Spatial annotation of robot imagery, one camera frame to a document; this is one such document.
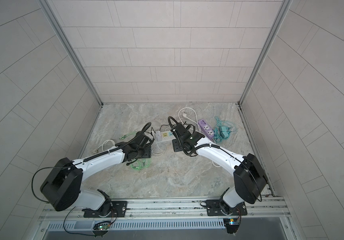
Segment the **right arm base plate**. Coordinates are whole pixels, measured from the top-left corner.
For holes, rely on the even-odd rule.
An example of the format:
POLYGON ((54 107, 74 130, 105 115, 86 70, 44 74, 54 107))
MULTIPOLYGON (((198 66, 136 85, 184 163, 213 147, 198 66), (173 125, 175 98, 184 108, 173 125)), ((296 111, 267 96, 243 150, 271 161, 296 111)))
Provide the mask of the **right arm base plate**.
POLYGON ((231 208, 223 200, 205 200, 200 205, 207 210, 208 216, 246 216, 247 208, 245 203, 239 203, 231 208))

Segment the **white multicolour power strip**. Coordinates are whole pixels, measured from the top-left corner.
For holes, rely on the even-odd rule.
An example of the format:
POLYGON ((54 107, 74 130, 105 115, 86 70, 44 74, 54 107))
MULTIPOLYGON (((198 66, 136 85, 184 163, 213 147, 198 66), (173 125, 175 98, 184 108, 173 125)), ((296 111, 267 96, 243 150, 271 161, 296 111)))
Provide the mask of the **white multicolour power strip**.
POLYGON ((161 132, 161 135, 162 135, 162 141, 160 143, 172 141, 176 138, 171 131, 161 132))

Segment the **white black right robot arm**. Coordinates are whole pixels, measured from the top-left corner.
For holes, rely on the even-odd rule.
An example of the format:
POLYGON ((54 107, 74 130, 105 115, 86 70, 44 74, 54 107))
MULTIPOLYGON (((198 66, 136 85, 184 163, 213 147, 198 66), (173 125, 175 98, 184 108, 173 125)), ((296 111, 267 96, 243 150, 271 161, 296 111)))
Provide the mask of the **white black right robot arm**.
POLYGON ((267 176, 257 157, 233 153, 215 144, 204 134, 177 122, 169 116, 168 123, 180 149, 189 157, 202 156, 225 169, 234 178, 234 187, 227 189, 216 206, 222 214, 229 216, 242 202, 254 204, 261 201, 261 192, 268 183, 267 176))

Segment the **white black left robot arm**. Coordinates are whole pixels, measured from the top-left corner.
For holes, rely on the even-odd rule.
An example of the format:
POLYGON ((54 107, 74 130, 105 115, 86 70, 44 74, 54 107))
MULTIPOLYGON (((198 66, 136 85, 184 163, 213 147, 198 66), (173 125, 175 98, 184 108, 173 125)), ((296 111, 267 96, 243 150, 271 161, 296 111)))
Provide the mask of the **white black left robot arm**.
POLYGON ((151 139, 138 132, 129 142, 120 142, 110 149, 85 159, 59 160, 40 186, 40 192, 56 211, 80 207, 84 217, 107 217, 113 213, 111 198, 102 190, 84 190, 82 182, 114 165, 131 165, 138 159, 151 156, 151 139))

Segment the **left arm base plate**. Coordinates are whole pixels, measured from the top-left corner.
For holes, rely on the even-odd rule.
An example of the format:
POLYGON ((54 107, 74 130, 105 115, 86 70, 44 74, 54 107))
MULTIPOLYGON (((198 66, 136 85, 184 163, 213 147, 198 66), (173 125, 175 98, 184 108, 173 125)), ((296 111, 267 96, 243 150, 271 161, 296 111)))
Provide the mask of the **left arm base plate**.
POLYGON ((123 218, 127 210, 127 201, 105 201, 98 210, 83 209, 84 218, 123 218))

